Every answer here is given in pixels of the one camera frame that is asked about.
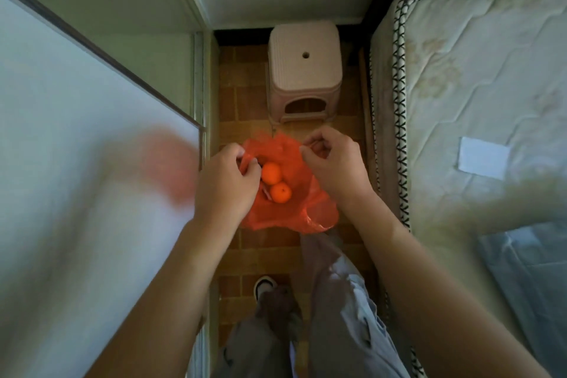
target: quilted mattress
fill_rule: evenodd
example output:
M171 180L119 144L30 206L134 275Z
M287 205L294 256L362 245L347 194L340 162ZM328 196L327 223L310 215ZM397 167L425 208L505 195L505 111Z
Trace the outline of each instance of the quilted mattress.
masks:
M567 0L395 0L372 38L386 202L519 340L478 236L565 216ZM511 148L503 181L457 170L463 136Z

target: pink stool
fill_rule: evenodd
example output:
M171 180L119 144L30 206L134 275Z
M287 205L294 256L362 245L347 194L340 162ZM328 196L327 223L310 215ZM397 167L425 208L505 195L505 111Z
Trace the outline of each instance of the pink stool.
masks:
M292 120L329 121L337 114L343 64L337 27L330 21L274 27L269 49L268 112L272 124ZM320 112L287 114L291 102L319 99Z

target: tile floor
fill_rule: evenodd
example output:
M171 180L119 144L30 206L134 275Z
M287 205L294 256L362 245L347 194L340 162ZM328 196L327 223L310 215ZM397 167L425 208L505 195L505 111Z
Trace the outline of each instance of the tile floor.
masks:
M272 126L266 103L266 45L221 47L220 66L220 139L221 147L243 143L256 132L270 135L284 132L302 140L320 126L320 121L290 122ZM364 117L358 66L347 66L338 115L330 123L361 145L365 156ZM373 278L372 262L356 229L343 215L338 234L344 251L368 279ZM252 314L256 303L252 294L256 280L270 275L278 283L289 284L303 311L306 331L299 343L296 369L307 376L307 329L309 321L309 281L303 277L299 234L284 228L260 231L239 229L217 269L219 284L219 346L226 342L232 326Z

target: red plastic bag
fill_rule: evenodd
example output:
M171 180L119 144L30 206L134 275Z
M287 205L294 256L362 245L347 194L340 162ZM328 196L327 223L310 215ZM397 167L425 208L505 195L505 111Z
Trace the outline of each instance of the red plastic bag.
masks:
M256 199L241 227L252 230L267 227L287 227L300 233L318 233L330 229L338 222L336 203L319 186L311 169L303 162L301 144L287 135L278 133L274 138L268 135L248 139L243 147L240 171L246 172L248 163L254 157L263 165L268 161L278 163L282 168L283 180L291 187L291 199L286 203L270 201L262 189L262 182Z

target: person's left hand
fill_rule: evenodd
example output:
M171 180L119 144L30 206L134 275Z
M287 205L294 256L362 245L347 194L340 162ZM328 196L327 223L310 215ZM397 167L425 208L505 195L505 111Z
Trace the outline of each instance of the person's left hand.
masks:
M230 233L230 238L252 207L262 174L256 159L245 175L240 173L237 159L244 152L238 144L226 145L205 164L197 181L195 221Z

